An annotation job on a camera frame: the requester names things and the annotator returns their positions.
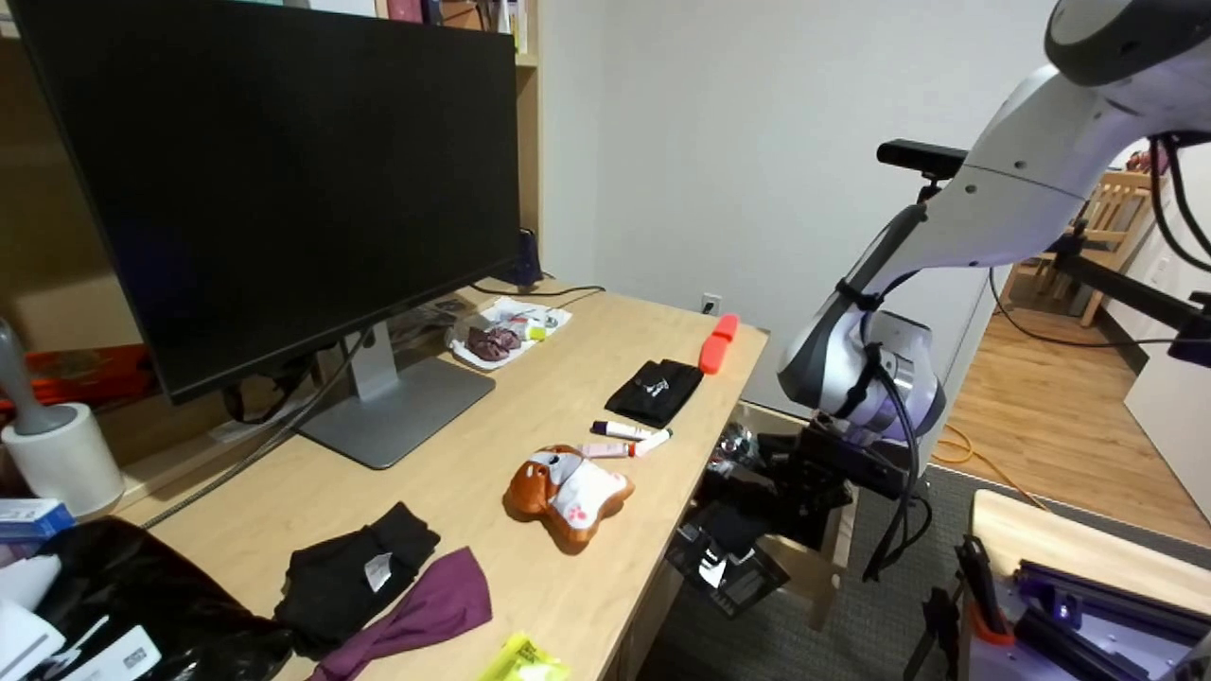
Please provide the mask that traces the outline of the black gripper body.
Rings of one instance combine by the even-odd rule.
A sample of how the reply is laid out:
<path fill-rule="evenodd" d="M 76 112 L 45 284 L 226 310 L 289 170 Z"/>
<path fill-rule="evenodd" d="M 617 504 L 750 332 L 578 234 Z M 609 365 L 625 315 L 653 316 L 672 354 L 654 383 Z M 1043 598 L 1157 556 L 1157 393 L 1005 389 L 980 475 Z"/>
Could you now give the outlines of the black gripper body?
<path fill-rule="evenodd" d="M 911 455 L 900 442 L 847 442 L 834 428 L 812 423 L 800 447 L 816 465 L 885 498 L 900 498 L 916 479 Z"/>

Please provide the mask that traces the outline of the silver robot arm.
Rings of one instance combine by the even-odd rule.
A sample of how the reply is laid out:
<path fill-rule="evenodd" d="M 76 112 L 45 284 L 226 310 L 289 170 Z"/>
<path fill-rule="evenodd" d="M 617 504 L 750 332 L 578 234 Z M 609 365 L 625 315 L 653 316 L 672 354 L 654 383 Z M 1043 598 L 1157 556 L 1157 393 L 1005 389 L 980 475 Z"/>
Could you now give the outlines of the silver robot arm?
<path fill-rule="evenodd" d="M 1109 161 L 1135 138 L 1211 132 L 1211 0 L 1055 0 L 1048 64 L 1021 80 L 971 152 L 909 146 L 942 190 L 900 206 L 797 341 L 779 385 L 816 411 L 812 438 L 843 471 L 909 498 L 921 438 L 947 393 L 932 330 L 885 310 L 923 267 L 992 267 L 1055 253 L 1092 288 L 1179 330 L 1175 360 L 1207 360 L 1207 310 L 1059 244 Z"/>

